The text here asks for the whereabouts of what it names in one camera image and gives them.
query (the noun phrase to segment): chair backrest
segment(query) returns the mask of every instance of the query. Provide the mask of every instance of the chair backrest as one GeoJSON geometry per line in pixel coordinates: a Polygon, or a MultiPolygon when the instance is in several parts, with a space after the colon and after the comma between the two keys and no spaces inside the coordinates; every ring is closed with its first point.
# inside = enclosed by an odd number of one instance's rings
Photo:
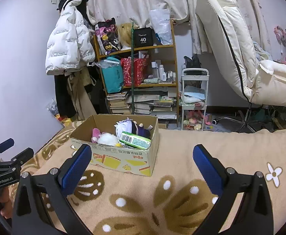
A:
{"type": "Polygon", "coordinates": [[[250,101],[256,75],[256,54],[237,0],[197,0],[219,70],[232,89],[250,101]]]}

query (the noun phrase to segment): red gift bag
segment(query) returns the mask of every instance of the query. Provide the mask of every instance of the red gift bag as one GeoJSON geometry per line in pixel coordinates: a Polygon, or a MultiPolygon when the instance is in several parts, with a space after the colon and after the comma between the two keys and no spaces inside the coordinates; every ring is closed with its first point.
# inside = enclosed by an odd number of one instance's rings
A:
{"type": "MultiPolygon", "coordinates": [[[[122,58],[123,81],[125,86],[131,86],[131,58],[122,58]]],[[[147,66],[146,58],[134,58],[134,86],[140,85],[144,81],[144,69],[147,66]]]]}

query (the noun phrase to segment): human hand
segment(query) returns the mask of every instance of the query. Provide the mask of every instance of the human hand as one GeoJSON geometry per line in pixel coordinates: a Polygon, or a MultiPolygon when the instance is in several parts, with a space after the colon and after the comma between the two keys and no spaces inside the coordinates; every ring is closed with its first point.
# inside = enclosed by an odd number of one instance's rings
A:
{"type": "Polygon", "coordinates": [[[5,217],[5,219],[9,219],[12,217],[12,202],[9,197],[9,189],[8,187],[5,187],[2,191],[2,194],[0,195],[0,203],[2,203],[3,208],[0,211],[0,214],[5,217]]]}

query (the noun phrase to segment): bed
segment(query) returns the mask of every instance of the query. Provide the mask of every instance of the bed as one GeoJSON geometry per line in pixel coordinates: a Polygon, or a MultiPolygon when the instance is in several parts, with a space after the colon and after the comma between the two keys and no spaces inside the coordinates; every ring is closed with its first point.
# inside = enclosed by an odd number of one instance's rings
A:
{"type": "MultiPolygon", "coordinates": [[[[81,123],[74,122],[61,130],[23,166],[22,172],[45,174],[60,167],[75,151],[70,134],[81,123]]],[[[203,144],[225,167],[239,173],[261,171],[271,195],[274,231],[286,232],[286,130],[238,134],[159,129],[159,136],[151,177],[90,163],[74,194],[68,196],[95,235],[192,234],[217,200],[192,160],[197,144],[203,144]]],[[[16,184],[10,187],[12,199],[16,189],[16,184]]],[[[222,230],[230,226],[241,197],[237,197],[222,230]]],[[[63,230],[48,196],[43,195],[43,199],[56,228],[63,230]]]]}

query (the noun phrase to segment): rolling cart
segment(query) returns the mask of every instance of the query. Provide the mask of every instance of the rolling cart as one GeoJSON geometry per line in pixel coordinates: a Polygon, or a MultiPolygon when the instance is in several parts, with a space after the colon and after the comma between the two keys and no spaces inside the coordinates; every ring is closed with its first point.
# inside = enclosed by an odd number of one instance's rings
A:
{"type": "Polygon", "coordinates": [[[206,116],[206,109],[207,109],[207,94],[208,94],[208,81],[209,81],[209,73],[206,69],[201,68],[188,68],[182,70],[182,120],[181,120],[181,130],[183,130],[183,121],[184,121],[184,111],[185,110],[203,110],[204,111],[204,119],[202,122],[201,131],[204,130],[205,127],[205,116],[206,116]],[[202,74],[202,72],[206,72],[206,75],[186,75],[186,72],[197,72],[197,74],[202,74]],[[195,104],[188,104],[184,102],[184,88],[185,88],[185,81],[202,81],[203,84],[206,83],[205,90],[205,100],[203,100],[204,105],[201,107],[196,107],[195,104]]]}

